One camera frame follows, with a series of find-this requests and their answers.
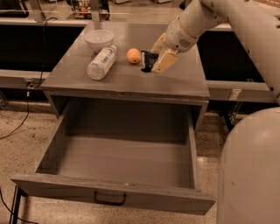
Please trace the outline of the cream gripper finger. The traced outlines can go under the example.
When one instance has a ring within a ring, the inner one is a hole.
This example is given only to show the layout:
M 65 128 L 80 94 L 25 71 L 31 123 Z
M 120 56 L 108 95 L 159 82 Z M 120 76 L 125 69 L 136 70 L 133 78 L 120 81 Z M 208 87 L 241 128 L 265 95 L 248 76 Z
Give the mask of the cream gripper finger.
M 160 52 L 165 48 L 165 34 L 163 33 L 153 47 L 150 49 L 151 53 L 160 54 Z
M 153 49 L 151 51 L 157 55 L 157 61 L 154 63 L 151 71 L 160 74 L 169 69 L 178 59 L 178 51 L 168 49 Z

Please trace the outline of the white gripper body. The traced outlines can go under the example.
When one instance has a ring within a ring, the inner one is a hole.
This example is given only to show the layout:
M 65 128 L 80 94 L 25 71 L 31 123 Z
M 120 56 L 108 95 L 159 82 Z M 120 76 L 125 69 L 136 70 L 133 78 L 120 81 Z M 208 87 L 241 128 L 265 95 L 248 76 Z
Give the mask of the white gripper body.
M 197 41 L 196 38 L 193 38 L 183 30 L 179 18 L 177 17 L 167 27 L 164 36 L 164 48 L 175 54 L 185 53 L 188 52 Z

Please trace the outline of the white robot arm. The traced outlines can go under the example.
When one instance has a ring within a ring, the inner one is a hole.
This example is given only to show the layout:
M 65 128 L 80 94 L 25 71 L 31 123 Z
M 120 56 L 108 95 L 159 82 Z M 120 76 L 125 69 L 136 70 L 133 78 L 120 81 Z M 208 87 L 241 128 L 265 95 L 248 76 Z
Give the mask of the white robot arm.
M 227 82 L 243 99 L 280 97 L 280 28 L 276 17 L 255 0 L 192 0 L 152 47 L 162 73 L 178 53 L 227 22 L 262 76 L 262 82 Z M 239 121 L 227 136 L 220 159 L 217 224 L 280 224 L 280 107 Z

